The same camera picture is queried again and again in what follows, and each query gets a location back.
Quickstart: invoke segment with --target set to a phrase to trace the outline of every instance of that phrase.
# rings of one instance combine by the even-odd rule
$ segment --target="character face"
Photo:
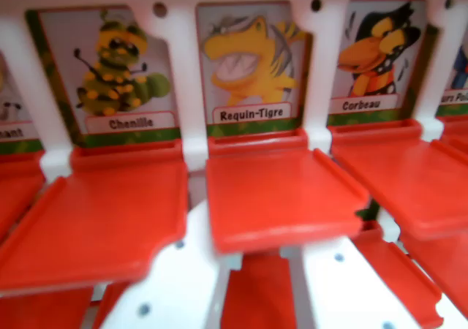
[[[100,29],[96,49],[100,58],[127,66],[138,62],[147,46],[146,35],[136,24],[125,26],[116,20],[106,20]]]
[[[13,122],[18,120],[18,111],[21,105],[9,97],[0,98],[0,121]]]
[[[202,50],[215,63],[213,84],[234,89],[268,70],[275,44],[268,38],[268,25],[263,16],[253,20],[227,17],[213,26],[202,43]]]
[[[420,36],[420,29],[410,25],[410,3],[387,14],[368,14],[358,30],[356,42],[339,55],[338,68],[363,73],[382,62],[391,64]]]

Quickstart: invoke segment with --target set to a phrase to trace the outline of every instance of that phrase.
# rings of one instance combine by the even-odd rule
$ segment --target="cartoon eye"
[[[120,46],[121,43],[122,43],[122,41],[119,38],[113,38],[109,42],[109,48],[116,49],[116,48],[118,48]]]
[[[133,45],[131,42],[129,42],[127,44],[127,50],[129,51],[129,53],[131,53],[133,56],[138,56],[138,54],[140,53],[140,51],[138,50],[138,48]]]

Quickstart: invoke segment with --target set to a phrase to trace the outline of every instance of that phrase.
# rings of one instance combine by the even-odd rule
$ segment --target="orange beak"
[[[369,37],[344,49],[339,54],[338,68],[352,73],[364,73],[375,68],[386,55],[379,49],[382,38]]]

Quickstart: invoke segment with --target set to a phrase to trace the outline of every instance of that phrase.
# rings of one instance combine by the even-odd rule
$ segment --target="character card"
[[[0,53],[0,154],[41,150],[31,116]]]
[[[385,117],[369,113],[399,109],[425,29],[424,0],[351,1],[341,38],[329,124],[382,121]]]
[[[438,116],[468,113],[468,29],[453,64],[452,72],[440,101]]]
[[[70,134],[78,131],[82,145],[180,135],[167,46],[146,35],[128,8],[34,13],[29,23],[39,53]]]
[[[288,3],[201,4],[197,27],[209,134],[298,126],[310,39]]]

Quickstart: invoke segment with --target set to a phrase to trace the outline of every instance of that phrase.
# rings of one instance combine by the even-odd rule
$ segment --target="caterpillar character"
[[[130,70],[148,47],[143,30],[135,22],[126,25],[117,18],[107,18],[106,10],[102,11],[101,19],[104,23],[96,45],[98,62],[91,66],[81,58],[80,49],[73,53],[88,67],[83,85],[77,89],[80,101],[77,107],[95,116],[111,116],[118,111],[134,110],[153,97],[167,95],[170,83],[164,75],[134,77],[146,71],[144,62],[140,69]]]

